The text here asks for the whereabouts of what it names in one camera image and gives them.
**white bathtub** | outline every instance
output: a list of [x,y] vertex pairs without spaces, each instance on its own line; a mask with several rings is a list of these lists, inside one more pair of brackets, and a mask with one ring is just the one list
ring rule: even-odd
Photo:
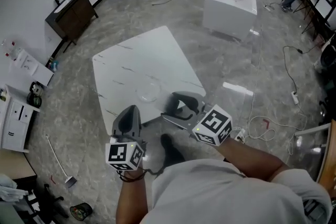
[[257,17],[256,0],[205,0],[203,26],[243,40]]

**white marble table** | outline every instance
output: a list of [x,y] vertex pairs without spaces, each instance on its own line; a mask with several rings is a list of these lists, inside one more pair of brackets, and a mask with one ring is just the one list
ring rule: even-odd
[[141,122],[158,118],[154,102],[141,101],[151,83],[161,92],[191,91],[205,96],[205,90],[166,26],[112,46],[92,58],[102,116],[109,135],[114,119],[135,104]]

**white t-shirt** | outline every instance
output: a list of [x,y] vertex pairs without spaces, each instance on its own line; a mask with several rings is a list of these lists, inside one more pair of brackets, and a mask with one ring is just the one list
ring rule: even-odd
[[300,169],[269,183],[199,159],[166,168],[152,189],[153,209],[142,224],[327,223],[332,213],[327,191]]

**white wall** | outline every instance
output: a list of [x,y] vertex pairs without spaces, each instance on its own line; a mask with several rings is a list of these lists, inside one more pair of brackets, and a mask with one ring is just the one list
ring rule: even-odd
[[[0,41],[18,35],[22,40],[19,43],[45,64],[61,42],[45,22],[55,7],[54,0],[0,0]],[[28,92],[31,79],[11,68],[9,59],[0,51],[0,86],[5,83]]]

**gray floor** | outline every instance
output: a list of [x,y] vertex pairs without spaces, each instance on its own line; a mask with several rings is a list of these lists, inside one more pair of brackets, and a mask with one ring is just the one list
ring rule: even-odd
[[[91,58],[123,40],[167,25],[206,89],[208,102],[229,112],[235,126],[247,130],[252,96],[226,89],[223,82],[255,92],[252,116],[264,115],[281,124],[304,126],[305,117],[298,114],[299,108],[290,96],[294,88],[286,74],[282,54],[285,45],[303,51],[314,46],[312,32],[301,34],[307,24],[303,13],[284,13],[277,5],[269,12],[263,4],[280,0],[257,0],[258,17],[253,30],[259,35],[249,33],[246,40],[239,41],[202,26],[204,0],[173,0],[152,6],[151,2],[155,1],[160,0],[103,0],[96,7],[100,17],[92,20],[77,46],[59,54],[59,69],[45,92],[31,134],[27,157],[39,176],[39,182],[49,183],[55,195],[64,196],[65,201],[61,204],[67,210],[83,201],[89,203],[94,214],[85,223],[114,223],[115,220],[121,182],[104,161],[104,145],[109,138],[101,116]],[[319,51],[314,49],[309,54],[300,55],[293,49],[286,49],[286,55],[289,71],[298,85],[302,109],[309,119],[307,127],[316,126],[321,120],[318,103],[323,93],[312,64],[318,59]],[[247,138],[246,143],[271,152],[285,162],[288,143],[295,129],[272,123],[270,127],[277,130],[273,140],[265,142]],[[250,125],[253,136],[261,135],[265,130],[266,123],[261,118]],[[145,167],[152,170],[161,167],[164,157],[160,146],[162,133],[170,133],[175,138],[186,159],[223,159],[213,148],[196,143],[184,131],[157,119],[142,132],[148,141]],[[51,154],[46,134],[50,136],[65,170],[78,180],[71,189],[65,188],[65,178]],[[274,133],[269,132],[265,137],[272,136]],[[314,137],[307,139],[305,144],[311,146]],[[309,150],[294,148],[288,164],[306,168],[315,176],[318,158]],[[56,185],[51,182],[51,175]],[[152,180],[152,176],[146,176],[149,203]],[[70,217],[61,222],[77,221]]]

